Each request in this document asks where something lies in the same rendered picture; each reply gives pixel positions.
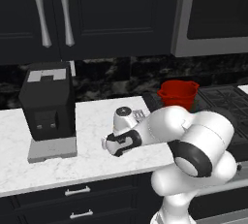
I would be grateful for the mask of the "black drawer front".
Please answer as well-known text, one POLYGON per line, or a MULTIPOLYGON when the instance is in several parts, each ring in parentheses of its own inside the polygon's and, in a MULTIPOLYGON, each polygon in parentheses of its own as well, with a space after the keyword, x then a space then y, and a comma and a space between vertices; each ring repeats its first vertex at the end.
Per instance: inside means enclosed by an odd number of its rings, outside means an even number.
POLYGON ((135 204, 131 194, 112 195, 22 209, 24 224, 149 224, 156 212, 135 204), (70 219, 71 213, 92 210, 90 216, 70 219))
POLYGON ((30 192, 25 194, 19 194, 10 197, 10 201, 14 208, 27 208, 37 204, 49 204, 55 203, 59 200, 69 201, 73 198, 85 198, 88 196, 105 195, 107 193, 119 193, 123 190, 133 190, 138 187, 148 184, 151 173, 138 174, 133 176, 122 176, 116 178, 109 178, 104 180, 86 182, 82 184, 58 187, 48 190, 42 190, 37 192, 30 192), (90 187, 91 191, 88 193, 82 193, 73 196, 65 196, 65 191, 79 190, 85 186, 90 187))

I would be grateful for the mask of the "wide black cupboard door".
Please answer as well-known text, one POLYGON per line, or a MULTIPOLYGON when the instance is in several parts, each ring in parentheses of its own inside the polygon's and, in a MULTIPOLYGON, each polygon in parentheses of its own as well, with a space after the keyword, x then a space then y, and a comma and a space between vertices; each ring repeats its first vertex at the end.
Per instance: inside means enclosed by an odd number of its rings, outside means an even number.
POLYGON ((62 58, 168 54, 176 3, 177 0, 69 0, 75 44, 68 47, 61 0, 53 0, 62 58))

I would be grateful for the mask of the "white wall socket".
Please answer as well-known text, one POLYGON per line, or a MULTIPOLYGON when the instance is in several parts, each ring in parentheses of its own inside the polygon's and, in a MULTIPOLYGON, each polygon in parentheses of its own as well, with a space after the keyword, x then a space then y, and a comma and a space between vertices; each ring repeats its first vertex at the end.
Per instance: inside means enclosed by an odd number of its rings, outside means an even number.
POLYGON ((69 61, 70 62, 70 67, 71 67, 71 74, 72 77, 76 76, 76 66, 75 66, 75 61, 69 61))

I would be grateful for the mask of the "red pot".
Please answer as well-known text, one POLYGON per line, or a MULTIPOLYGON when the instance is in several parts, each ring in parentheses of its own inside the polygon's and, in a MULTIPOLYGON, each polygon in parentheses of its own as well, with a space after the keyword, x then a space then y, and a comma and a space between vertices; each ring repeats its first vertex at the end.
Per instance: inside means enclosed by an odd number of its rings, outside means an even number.
POLYGON ((188 80, 167 80, 162 83, 157 95, 164 105, 180 106, 189 111, 193 106, 200 85, 188 80))

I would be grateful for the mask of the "black stove with hob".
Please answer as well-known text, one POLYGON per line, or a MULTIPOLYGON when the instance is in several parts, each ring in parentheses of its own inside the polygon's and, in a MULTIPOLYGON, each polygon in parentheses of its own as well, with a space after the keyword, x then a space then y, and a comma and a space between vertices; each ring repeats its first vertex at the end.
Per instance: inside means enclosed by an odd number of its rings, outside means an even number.
MULTIPOLYGON (((200 87, 191 112, 212 107, 235 117, 237 129, 228 151, 237 161, 237 172, 231 181, 248 179, 248 95, 235 84, 200 87)), ((248 187, 199 196, 190 213, 198 224, 248 224, 248 187)))

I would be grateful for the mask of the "grey microwave oven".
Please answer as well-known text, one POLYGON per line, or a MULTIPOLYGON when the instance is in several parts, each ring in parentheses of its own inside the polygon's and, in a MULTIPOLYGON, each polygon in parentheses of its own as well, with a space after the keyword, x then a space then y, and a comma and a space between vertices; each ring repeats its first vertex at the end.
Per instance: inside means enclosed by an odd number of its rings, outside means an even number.
POLYGON ((248 52, 248 0, 177 0, 176 57, 248 52))

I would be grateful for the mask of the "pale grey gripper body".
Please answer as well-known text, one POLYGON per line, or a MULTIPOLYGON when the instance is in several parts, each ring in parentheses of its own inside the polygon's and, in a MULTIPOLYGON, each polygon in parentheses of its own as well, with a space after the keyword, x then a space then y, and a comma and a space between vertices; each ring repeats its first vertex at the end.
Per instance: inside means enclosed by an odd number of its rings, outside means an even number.
POLYGON ((136 120, 143 120, 145 119, 145 115, 142 110, 135 110, 133 111, 133 116, 136 120))

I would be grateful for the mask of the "black coffee machine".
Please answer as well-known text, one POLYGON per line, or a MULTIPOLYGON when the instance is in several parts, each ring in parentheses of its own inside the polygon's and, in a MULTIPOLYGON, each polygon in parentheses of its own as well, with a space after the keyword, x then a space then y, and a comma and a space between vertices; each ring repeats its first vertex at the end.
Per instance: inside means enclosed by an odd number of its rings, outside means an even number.
POLYGON ((76 100, 68 62, 31 64, 18 99, 31 134, 29 163, 78 155, 76 100))

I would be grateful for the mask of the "narrow black cupboard door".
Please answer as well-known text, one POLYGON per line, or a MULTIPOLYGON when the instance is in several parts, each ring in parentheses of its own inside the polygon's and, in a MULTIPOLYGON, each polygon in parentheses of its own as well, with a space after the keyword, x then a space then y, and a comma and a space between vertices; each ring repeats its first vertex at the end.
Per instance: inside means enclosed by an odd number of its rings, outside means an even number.
POLYGON ((60 60, 52 0, 44 0, 51 46, 42 44, 35 0, 0 0, 0 65, 60 60))

